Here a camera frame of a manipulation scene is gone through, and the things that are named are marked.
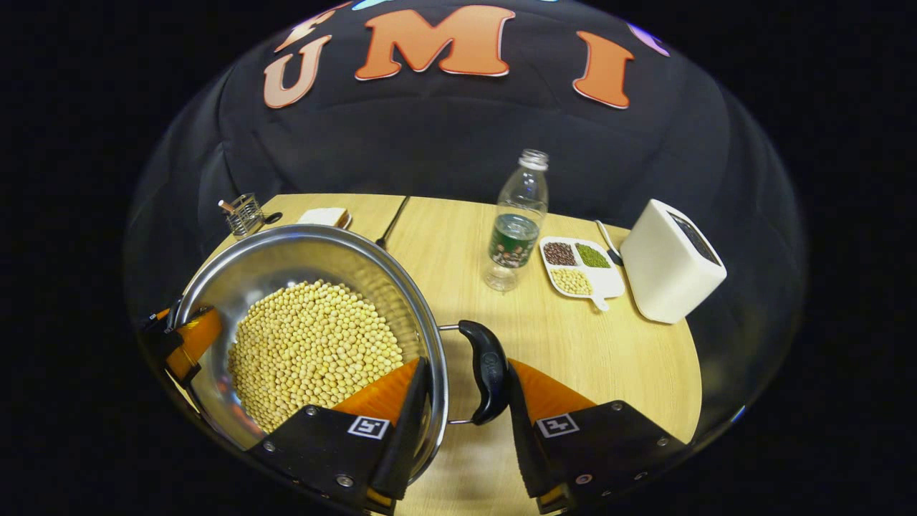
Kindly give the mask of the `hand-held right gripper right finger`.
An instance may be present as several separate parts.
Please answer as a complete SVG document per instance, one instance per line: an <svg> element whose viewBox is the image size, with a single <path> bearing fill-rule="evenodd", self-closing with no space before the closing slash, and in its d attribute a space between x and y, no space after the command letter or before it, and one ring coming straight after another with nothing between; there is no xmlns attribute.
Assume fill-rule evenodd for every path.
<svg viewBox="0 0 917 516"><path fill-rule="evenodd" d="M515 453L541 514L596 513L692 453L628 402L595 403L520 360L508 373Z"/></svg>

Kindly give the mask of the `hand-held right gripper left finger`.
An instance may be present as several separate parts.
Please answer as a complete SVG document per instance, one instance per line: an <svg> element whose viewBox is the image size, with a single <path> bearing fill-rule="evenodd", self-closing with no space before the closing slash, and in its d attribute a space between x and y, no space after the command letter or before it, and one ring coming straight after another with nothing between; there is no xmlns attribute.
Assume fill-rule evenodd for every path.
<svg viewBox="0 0 917 516"><path fill-rule="evenodd" d="M250 448L249 458L334 512L393 514L415 466L430 376L420 357L342 409L301 408Z"/></svg>

